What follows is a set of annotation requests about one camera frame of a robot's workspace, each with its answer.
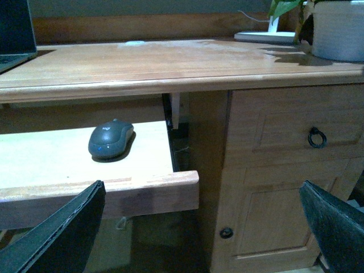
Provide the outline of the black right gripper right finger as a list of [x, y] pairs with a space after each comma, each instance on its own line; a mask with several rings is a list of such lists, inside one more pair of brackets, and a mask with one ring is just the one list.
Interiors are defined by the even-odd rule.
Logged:
[[329, 271], [363, 272], [363, 212], [308, 180], [299, 194]]

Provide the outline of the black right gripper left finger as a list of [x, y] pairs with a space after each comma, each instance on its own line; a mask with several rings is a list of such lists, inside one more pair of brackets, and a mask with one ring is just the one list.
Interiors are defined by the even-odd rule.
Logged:
[[1, 272], [83, 272], [100, 228], [104, 182], [75, 198], [1, 250]]

